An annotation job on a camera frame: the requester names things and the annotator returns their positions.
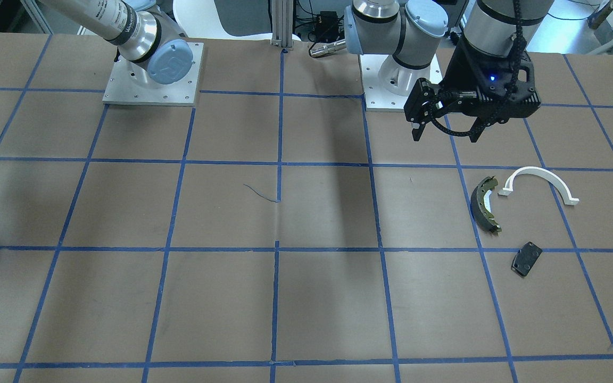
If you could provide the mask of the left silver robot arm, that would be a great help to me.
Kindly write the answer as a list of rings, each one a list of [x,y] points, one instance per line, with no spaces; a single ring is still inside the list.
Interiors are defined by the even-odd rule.
[[[542,102],[526,46],[551,1],[477,1],[443,79],[421,77],[448,29],[446,11],[433,1],[353,1],[345,10],[347,50],[385,54],[387,89],[407,97],[406,120],[419,141],[426,124],[478,141],[484,129],[523,119]]]

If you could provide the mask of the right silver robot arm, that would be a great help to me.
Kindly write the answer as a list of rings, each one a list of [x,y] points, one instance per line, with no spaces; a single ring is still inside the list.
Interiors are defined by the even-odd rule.
[[[154,1],[48,1],[46,4],[118,49],[105,104],[195,106],[203,46]],[[436,75],[435,51],[448,21],[431,1],[354,1],[344,12],[345,39],[310,51],[319,57],[348,50],[360,56],[365,97],[375,111],[403,110],[419,140],[429,123],[476,141],[487,126],[503,123],[504,98],[489,96],[503,78],[477,82],[476,61],[464,58],[467,79]]]

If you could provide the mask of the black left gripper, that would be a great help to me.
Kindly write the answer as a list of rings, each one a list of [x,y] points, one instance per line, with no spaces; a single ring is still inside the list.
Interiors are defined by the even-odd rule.
[[[482,53],[465,37],[460,38],[443,80],[434,84],[427,78],[418,78],[407,97],[404,114],[412,125],[413,140],[419,141],[427,123],[445,132],[445,126],[435,118],[440,101],[451,112],[477,117],[468,131],[472,143],[499,119],[529,117],[540,108],[542,101],[535,87],[534,67],[528,52],[521,54],[520,70],[526,73],[525,80],[517,80],[508,103],[496,117],[490,117],[509,90],[513,75],[511,56]]]

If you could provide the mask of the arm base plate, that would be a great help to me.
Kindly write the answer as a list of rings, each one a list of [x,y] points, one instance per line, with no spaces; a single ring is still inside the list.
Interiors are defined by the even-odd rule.
[[[114,63],[103,102],[111,105],[195,105],[204,53],[199,41],[176,39],[156,51],[143,69],[124,57]]]
[[[433,84],[442,80],[436,55],[421,70],[402,67],[390,54],[364,54],[359,56],[359,61],[368,111],[402,112],[418,78]]]

